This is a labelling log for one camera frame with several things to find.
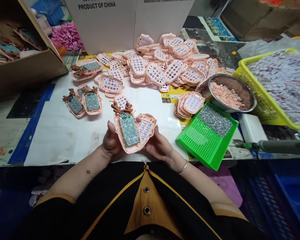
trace metal bowl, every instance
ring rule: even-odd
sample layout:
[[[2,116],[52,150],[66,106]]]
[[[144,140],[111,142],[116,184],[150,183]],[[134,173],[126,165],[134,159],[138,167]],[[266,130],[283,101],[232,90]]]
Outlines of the metal bowl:
[[[211,82],[215,82],[218,85],[223,84],[228,89],[234,89],[238,94],[238,96],[242,99],[242,103],[246,103],[245,107],[241,107],[242,110],[237,110],[228,107],[227,105],[222,103],[213,94],[210,86]],[[210,77],[209,80],[206,81],[202,86],[202,96],[206,98],[206,101],[212,102],[213,105],[228,113],[233,113],[233,112],[247,113],[247,112],[251,112],[257,106],[257,100],[255,99],[250,88],[247,85],[245,85],[243,82],[241,82],[239,79],[227,74],[216,74]]]

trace green plastic tray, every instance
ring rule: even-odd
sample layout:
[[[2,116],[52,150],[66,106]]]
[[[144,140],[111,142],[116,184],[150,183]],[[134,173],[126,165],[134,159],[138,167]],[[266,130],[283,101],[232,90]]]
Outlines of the green plastic tray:
[[[197,117],[206,105],[210,106],[216,112],[219,112],[233,123],[228,134],[224,138],[218,136],[210,127],[204,124],[204,122]],[[179,134],[176,142],[191,153],[203,165],[217,171],[237,127],[237,121],[211,103],[207,102]]]

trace plastic bag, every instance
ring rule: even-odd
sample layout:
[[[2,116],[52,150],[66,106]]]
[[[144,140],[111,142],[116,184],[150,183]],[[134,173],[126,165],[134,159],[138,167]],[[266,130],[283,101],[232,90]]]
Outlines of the plastic bag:
[[[260,39],[246,43],[246,45],[238,50],[238,53],[241,58],[248,58],[286,48],[294,48],[300,52],[300,38],[292,39],[283,37],[279,41],[272,41],[269,43]]]

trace bangle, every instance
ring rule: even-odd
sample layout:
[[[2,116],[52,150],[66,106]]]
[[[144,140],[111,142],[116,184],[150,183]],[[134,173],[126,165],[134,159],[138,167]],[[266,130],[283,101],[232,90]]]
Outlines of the bangle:
[[[188,165],[188,161],[186,160],[186,165],[185,165],[180,171],[178,171],[177,173],[183,172],[183,170],[187,167],[187,165]]]

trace hand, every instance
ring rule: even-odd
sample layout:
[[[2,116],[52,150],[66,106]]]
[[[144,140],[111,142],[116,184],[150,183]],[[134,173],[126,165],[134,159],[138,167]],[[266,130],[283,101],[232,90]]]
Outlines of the hand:
[[[159,133],[159,128],[154,128],[154,134],[146,143],[144,148],[149,154],[154,156],[156,159],[171,165],[173,147],[169,143],[168,139]]]
[[[108,130],[106,135],[104,135],[103,143],[100,147],[104,157],[109,161],[123,150],[118,134],[116,133],[116,127],[110,121],[108,121]]]

